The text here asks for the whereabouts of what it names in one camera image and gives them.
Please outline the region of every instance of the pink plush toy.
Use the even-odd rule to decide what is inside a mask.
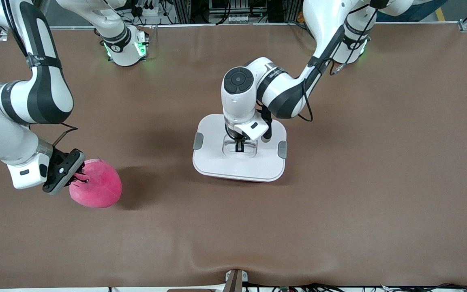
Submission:
[[[75,174],[78,180],[70,185],[71,198],[90,208],[107,208],[118,202],[122,182],[113,166],[100,159],[85,164],[84,174]]]

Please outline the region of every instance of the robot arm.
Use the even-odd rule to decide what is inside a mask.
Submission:
[[[57,3],[95,26],[109,57],[118,65],[134,65],[146,57],[148,36],[135,26],[126,26],[114,10],[124,6],[126,0],[57,0]]]
[[[15,188],[46,183],[43,189],[55,194],[78,170],[84,155],[73,152],[76,159],[52,174],[67,154],[37,137],[29,125],[64,122],[73,98],[46,18],[30,0],[1,1],[0,26],[16,30],[32,71],[28,81],[0,83],[0,160],[7,164]]]
[[[356,54],[353,52],[364,47],[366,37],[376,20],[376,9],[388,8],[388,13],[401,14],[412,2],[413,0],[304,0],[304,18],[317,41],[315,53],[297,78],[291,77],[267,58],[258,58],[230,70],[225,75],[222,86],[223,112],[228,133],[239,140],[243,137],[256,140],[262,136],[261,133],[267,132],[271,118],[266,115],[263,119],[265,123],[261,123],[262,118],[257,111],[247,110],[248,104],[255,104],[256,100],[264,105],[263,111],[266,108],[276,118],[297,116],[304,109],[307,97],[332,60],[343,65],[356,61],[362,51]],[[253,77],[247,78],[246,72]],[[238,85],[244,81],[251,84]],[[240,98],[250,99],[250,102],[241,102]],[[246,107],[239,110],[239,105]]]

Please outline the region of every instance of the brown table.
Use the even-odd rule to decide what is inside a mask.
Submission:
[[[119,203],[17,191],[0,162],[0,287],[216,284],[231,268],[291,285],[467,284],[467,33],[379,25],[365,55],[283,120],[274,183],[205,177],[197,124],[221,113],[230,68],[266,56],[298,75],[314,42],[290,26],[160,28],[151,59],[106,61],[92,31],[54,31],[75,98],[59,147],[118,169]],[[0,42],[0,82],[29,78]],[[62,126],[32,126],[54,140]]]

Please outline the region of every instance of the velcro strap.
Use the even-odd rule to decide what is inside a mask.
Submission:
[[[26,57],[26,63],[28,67],[37,67],[37,66],[51,66],[62,69],[61,61],[57,58],[46,57],[46,56],[34,56],[28,54]]]

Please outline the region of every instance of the round black button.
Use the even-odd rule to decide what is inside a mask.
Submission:
[[[231,79],[234,85],[239,86],[246,81],[246,75],[241,72],[237,72],[232,75]]]

